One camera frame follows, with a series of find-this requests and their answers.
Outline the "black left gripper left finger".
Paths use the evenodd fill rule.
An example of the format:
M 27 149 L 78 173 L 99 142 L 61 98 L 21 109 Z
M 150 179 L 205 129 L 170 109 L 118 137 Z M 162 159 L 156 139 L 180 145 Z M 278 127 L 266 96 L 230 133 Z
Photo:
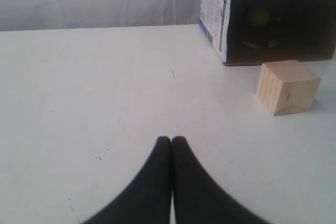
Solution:
M 171 140 L 167 136 L 160 136 L 146 162 L 128 186 L 85 223 L 169 223 L 171 166 Z

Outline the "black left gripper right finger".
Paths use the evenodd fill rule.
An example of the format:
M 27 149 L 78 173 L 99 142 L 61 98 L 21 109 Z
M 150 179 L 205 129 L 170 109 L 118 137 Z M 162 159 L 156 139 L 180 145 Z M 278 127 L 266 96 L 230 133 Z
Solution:
M 267 223 L 224 190 L 200 164 L 187 139 L 172 139 L 176 223 Z

